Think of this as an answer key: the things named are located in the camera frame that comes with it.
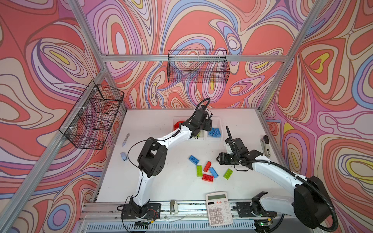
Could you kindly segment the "green lego brick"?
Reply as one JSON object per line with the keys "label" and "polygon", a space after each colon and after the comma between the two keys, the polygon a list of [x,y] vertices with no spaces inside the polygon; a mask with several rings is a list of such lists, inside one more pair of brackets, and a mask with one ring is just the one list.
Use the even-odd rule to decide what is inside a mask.
{"label": "green lego brick", "polygon": [[232,174],[233,174],[233,171],[232,171],[231,169],[227,169],[227,171],[225,172],[225,174],[224,174],[223,177],[224,177],[226,180],[229,180]]}
{"label": "green lego brick", "polygon": [[197,177],[203,177],[203,169],[201,165],[196,166]]}

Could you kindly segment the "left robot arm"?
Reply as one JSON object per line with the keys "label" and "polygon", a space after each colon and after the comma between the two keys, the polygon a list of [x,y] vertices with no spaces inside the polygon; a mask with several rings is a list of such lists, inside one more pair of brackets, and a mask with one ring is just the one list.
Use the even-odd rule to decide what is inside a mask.
{"label": "left robot arm", "polygon": [[207,109],[211,99],[200,101],[191,117],[180,126],[160,138],[150,137],[143,140],[145,143],[138,156],[139,183],[134,196],[128,197],[125,204],[117,209],[121,211],[121,219],[140,219],[148,213],[153,219],[159,218],[160,204],[150,204],[150,193],[153,179],[164,169],[168,149],[192,138],[197,138],[200,131],[212,129],[213,114]]}

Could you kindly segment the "blue lego brick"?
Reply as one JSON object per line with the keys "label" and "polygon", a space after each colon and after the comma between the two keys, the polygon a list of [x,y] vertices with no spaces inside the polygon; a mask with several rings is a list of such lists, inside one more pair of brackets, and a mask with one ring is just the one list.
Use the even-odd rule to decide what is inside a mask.
{"label": "blue lego brick", "polygon": [[194,157],[193,155],[191,155],[189,158],[189,161],[190,162],[192,162],[194,165],[198,165],[199,164],[199,162],[200,162],[200,160],[199,159],[197,159],[196,157]]}
{"label": "blue lego brick", "polygon": [[214,128],[215,129],[215,134],[214,138],[221,138],[221,132],[219,128]]}
{"label": "blue lego brick", "polygon": [[219,175],[217,174],[217,172],[215,171],[215,169],[213,167],[210,167],[209,171],[214,178],[218,178]]}
{"label": "blue lego brick", "polygon": [[211,130],[208,131],[208,137],[214,137],[214,134],[215,134],[215,129],[211,128]]}

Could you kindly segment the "red lego brick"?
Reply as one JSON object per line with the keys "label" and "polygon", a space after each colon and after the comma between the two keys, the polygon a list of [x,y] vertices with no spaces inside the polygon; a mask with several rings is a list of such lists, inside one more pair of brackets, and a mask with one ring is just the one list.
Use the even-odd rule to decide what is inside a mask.
{"label": "red lego brick", "polygon": [[214,181],[214,176],[208,175],[208,174],[203,174],[202,180],[212,183]]}
{"label": "red lego brick", "polygon": [[203,172],[204,172],[204,173],[209,172],[209,170],[210,170],[210,168],[211,168],[211,165],[212,165],[212,163],[211,163],[210,161],[208,161],[208,162],[206,163],[204,169],[203,169]]}

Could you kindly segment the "red arch piece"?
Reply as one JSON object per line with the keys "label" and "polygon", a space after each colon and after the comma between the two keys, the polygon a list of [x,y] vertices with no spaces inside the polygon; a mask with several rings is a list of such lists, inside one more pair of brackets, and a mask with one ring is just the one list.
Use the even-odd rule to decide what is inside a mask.
{"label": "red arch piece", "polygon": [[173,129],[176,130],[176,129],[179,129],[181,124],[184,123],[185,121],[184,120],[181,120],[181,121],[178,121],[176,122],[174,125],[173,125]]}

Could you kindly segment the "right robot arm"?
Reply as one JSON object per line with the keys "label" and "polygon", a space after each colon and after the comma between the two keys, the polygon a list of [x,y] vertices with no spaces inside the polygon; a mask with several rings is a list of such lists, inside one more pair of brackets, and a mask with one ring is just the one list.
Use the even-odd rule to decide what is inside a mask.
{"label": "right robot arm", "polygon": [[226,152],[217,157],[220,165],[242,166],[244,171],[255,171],[271,179],[290,193],[289,197],[270,195],[262,191],[251,199],[245,210],[254,216],[269,212],[296,217],[311,229],[325,232],[338,229],[339,221],[335,207],[323,182],[316,176],[306,177],[292,172],[257,150],[248,150],[240,138],[233,138],[229,129],[225,140]]}

